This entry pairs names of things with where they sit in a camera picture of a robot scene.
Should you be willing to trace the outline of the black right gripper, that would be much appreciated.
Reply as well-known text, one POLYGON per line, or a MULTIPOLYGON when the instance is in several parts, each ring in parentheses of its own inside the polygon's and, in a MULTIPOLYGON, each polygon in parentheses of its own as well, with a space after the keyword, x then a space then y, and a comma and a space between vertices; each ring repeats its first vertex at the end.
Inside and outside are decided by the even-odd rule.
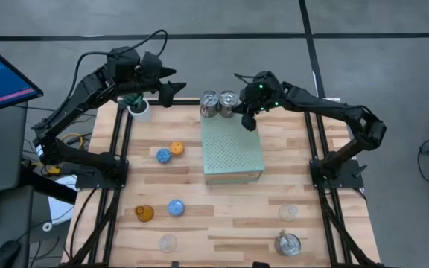
POLYGON ((240 91, 240 103, 232 112, 243 114, 241 124, 246 130, 252 132, 257 128, 254 112, 287 106, 282 84, 271 71, 261 71, 255 76, 236 74, 236 77, 246 86, 240 91))

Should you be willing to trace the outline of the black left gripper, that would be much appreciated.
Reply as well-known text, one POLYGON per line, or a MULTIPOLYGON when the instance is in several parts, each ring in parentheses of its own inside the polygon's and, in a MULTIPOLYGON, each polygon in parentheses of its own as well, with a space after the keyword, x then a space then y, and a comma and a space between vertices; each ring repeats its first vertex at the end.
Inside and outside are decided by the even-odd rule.
MULTIPOLYGON (((161 66, 155 55, 148 53, 148 66, 142 65, 142 57, 135 49, 127 46, 113 48, 107 55, 107 74, 117 95, 141 94, 156 91, 158 78, 176 74, 176 70, 161 66)), ((165 108, 172 107, 174 95, 186 87, 187 83, 168 81, 159 88, 159 102, 165 108)))

